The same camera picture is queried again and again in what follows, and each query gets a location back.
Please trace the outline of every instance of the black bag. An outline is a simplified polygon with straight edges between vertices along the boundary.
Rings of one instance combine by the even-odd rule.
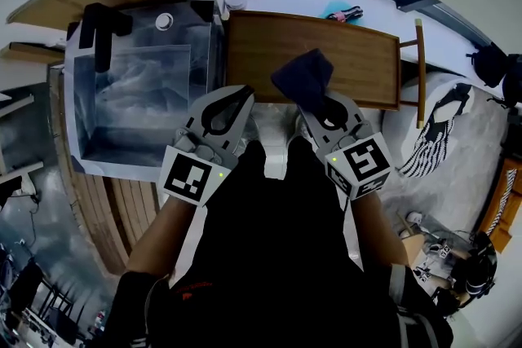
[[[8,290],[11,310],[18,316],[22,316],[22,310],[33,304],[42,279],[42,269],[36,264],[34,258],[31,258]]]
[[[509,67],[515,63],[516,55],[508,57],[493,43],[488,46],[476,46],[476,48],[479,50],[478,52],[467,54],[468,57],[471,57],[476,75],[486,86],[498,86]]]
[[[514,108],[522,102],[522,63],[516,63],[509,69],[502,83],[502,91],[506,107]]]
[[[49,310],[46,323],[62,338],[65,342],[74,345],[76,342],[76,334],[78,325],[69,318],[63,311],[56,307]]]

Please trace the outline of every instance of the dark blue cloth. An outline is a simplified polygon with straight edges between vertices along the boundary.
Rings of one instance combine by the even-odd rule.
[[[272,74],[272,83],[288,99],[307,112],[322,112],[325,90],[334,66],[315,49],[292,59]]]

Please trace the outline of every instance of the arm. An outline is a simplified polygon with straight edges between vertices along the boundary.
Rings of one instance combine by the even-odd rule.
[[[377,193],[371,192],[352,202],[361,259],[365,270],[400,264],[408,266],[408,256],[393,231]]]
[[[158,278],[172,274],[195,212],[196,206],[169,196],[132,249],[126,269]]]

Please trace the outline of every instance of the cable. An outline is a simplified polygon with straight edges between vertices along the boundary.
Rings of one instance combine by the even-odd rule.
[[[31,244],[27,244],[27,248],[29,248],[29,249],[31,249],[31,247],[36,242],[36,229],[34,227],[33,215],[37,214],[39,210],[40,210],[40,202],[38,202],[36,204],[36,210],[34,212],[32,210],[29,211],[29,215],[31,216],[31,227],[33,228],[33,242],[31,242]]]
[[[344,204],[344,210],[343,213],[346,214],[346,211],[348,210],[348,205],[350,204],[350,198],[346,196],[346,203]]]

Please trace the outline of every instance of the wooden tray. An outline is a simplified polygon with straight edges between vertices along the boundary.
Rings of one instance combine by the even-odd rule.
[[[334,65],[329,88],[365,108],[398,109],[399,38],[332,20],[234,11],[228,35],[227,84],[248,84],[258,102],[289,103],[270,75],[314,48]]]

